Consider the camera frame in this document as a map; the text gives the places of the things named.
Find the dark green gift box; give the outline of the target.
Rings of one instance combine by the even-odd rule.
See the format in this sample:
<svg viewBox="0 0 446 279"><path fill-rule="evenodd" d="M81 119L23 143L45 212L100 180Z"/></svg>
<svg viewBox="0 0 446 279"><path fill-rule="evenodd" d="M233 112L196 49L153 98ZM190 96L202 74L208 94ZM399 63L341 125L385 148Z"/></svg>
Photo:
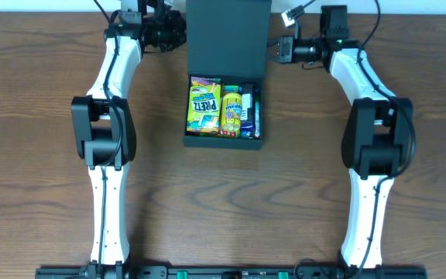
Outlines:
<svg viewBox="0 0 446 279"><path fill-rule="evenodd" d="M264 137L266 51L270 0L187 0L188 77L254 84L259 95L259 138L199 136L186 131L184 146L259 150Z"/></svg>

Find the purple white candy bar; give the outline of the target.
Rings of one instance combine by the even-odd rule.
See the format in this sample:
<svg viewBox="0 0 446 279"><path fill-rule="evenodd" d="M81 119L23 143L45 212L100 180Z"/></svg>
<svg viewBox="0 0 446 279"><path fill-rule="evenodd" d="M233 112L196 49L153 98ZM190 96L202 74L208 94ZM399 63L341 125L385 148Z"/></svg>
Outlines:
<svg viewBox="0 0 446 279"><path fill-rule="evenodd" d="M242 85L241 137L250 138L255 130L254 87L251 83Z"/></svg>

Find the green Pretz snack box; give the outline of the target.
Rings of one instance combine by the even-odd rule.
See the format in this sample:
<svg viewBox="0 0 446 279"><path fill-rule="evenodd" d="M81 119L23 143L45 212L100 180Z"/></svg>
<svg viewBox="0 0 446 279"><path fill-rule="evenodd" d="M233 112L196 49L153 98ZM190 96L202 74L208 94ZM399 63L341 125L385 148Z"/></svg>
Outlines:
<svg viewBox="0 0 446 279"><path fill-rule="evenodd" d="M187 131L217 133L221 114L221 79L192 76L188 101Z"/></svg>

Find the yellow Mentos candy bottle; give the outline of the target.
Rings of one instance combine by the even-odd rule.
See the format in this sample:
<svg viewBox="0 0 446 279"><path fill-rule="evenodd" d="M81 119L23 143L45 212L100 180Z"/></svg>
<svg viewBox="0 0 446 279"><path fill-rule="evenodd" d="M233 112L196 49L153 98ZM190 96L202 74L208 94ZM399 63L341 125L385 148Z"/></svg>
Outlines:
<svg viewBox="0 0 446 279"><path fill-rule="evenodd" d="M221 101L221 130L238 134L241 128L242 96L226 93Z"/></svg>

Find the Haribo sour worms bag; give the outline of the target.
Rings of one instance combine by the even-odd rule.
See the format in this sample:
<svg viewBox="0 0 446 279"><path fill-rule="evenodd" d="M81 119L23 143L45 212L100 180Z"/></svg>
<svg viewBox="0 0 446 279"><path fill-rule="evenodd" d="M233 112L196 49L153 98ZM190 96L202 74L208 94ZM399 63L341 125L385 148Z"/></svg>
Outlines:
<svg viewBox="0 0 446 279"><path fill-rule="evenodd" d="M222 92L222 98L226 93L239 93L240 94L240 90L239 90L239 86L238 85L225 85L223 87L223 92ZM240 132L238 134L234 134L234 133L229 133L229 132L225 132L221 130L221 116L220 116L220 134L223 136L228 136L228 137L239 137L240 136Z"/></svg>

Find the blue cookie wrapper pack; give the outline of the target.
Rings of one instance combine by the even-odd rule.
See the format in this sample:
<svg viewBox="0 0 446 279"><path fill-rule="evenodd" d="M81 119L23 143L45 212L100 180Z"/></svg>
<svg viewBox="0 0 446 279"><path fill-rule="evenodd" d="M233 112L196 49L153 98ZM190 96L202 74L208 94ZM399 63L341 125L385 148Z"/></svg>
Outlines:
<svg viewBox="0 0 446 279"><path fill-rule="evenodd" d="M261 99L260 90L258 88L255 88L253 90L253 100L254 100L254 102L259 102L260 99Z"/></svg>

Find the green black candy bar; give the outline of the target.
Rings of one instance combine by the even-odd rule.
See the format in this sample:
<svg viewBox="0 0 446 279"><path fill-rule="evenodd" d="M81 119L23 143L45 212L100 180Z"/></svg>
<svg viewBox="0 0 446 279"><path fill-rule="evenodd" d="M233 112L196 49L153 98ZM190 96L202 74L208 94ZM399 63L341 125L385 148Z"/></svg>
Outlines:
<svg viewBox="0 0 446 279"><path fill-rule="evenodd" d="M256 100L254 102L254 138L260 139L260 100L256 97Z"/></svg>

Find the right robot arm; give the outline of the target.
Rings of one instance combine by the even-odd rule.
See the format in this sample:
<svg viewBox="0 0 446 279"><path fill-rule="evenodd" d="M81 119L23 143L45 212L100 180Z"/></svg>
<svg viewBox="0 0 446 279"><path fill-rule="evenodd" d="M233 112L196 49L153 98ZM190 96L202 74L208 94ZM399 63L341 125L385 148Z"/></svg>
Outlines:
<svg viewBox="0 0 446 279"><path fill-rule="evenodd" d="M351 105L341 141L348 168L351 199L341 259L351 278L382 264L381 239L386 204L396 177L410 165L415 151L412 103L385 88L355 40L281 36L271 60L280 64L322 62L340 84Z"/></svg>

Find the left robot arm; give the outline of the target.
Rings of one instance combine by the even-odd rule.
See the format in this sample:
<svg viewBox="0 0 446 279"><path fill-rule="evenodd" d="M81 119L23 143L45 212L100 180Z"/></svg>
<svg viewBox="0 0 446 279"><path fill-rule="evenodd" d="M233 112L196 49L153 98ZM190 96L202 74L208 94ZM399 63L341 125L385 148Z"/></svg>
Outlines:
<svg viewBox="0 0 446 279"><path fill-rule="evenodd" d="M187 39L178 11L113 12L107 18L105 57L87 94L73 98L71 115L78 156L93 190L94 238L83 278L123 278L129 259L125 224L126 183L136 155L128 104L130 84L147 46L172 51Z"/></svg>

